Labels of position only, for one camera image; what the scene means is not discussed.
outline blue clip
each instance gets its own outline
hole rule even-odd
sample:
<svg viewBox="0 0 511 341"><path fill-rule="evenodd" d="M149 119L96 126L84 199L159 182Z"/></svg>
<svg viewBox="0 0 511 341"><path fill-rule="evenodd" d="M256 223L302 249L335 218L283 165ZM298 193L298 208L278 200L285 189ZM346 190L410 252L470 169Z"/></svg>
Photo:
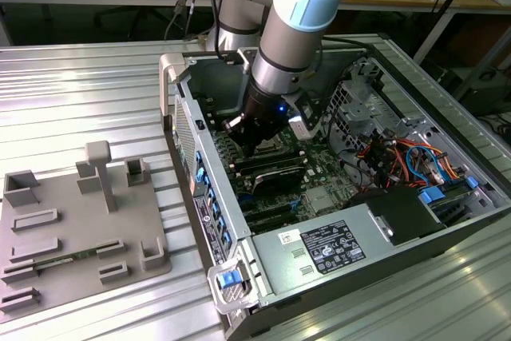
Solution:
<svg viewBox="0 0 511 341"><path fill-rule="evenodd" d="M215 218L217 218L219 214L220 214L220 208L218 208L218 204L213 203L213 216Z"/></svg>
<svg viewBox="0 0 511 341"><path fill-rule="evenodd" d="M478 187L479 185L479 182L473 177L473 176L468 176L466 178L466 183L469 185L469 187L471 187L472 189L475 189Z"/></svg>
<svg viewBox="0 0 511 341"><path fill-rule="evenodd" d="M424 204L430 204L433 201L443 199L446 195L440 190L439 187L429 187L422 190L422 193L418 195L419 199Z"/></svg>
<svg viewBox="0 0 511 341"><path fill-rule="evenodd" d="M229 236L228 232L224 233L224 239L225 239L225 243L226 244L230 244L231 243L231 237Z"/></svg>
<svg viewBox="0 0 511 341"><path fill-rule="evenodd" d="M197 183L200 183L204 180L204 168L200 167L197 171L197 174L195 175L195 181Z"/></svg>
<svg viewBox="0 0 511 341"><path fill-rule="evenodd" d="M241 278L240 271L230 271L218 276L218 282L220 283L220 289L226 289L243 283L243 279Z"/></svg>

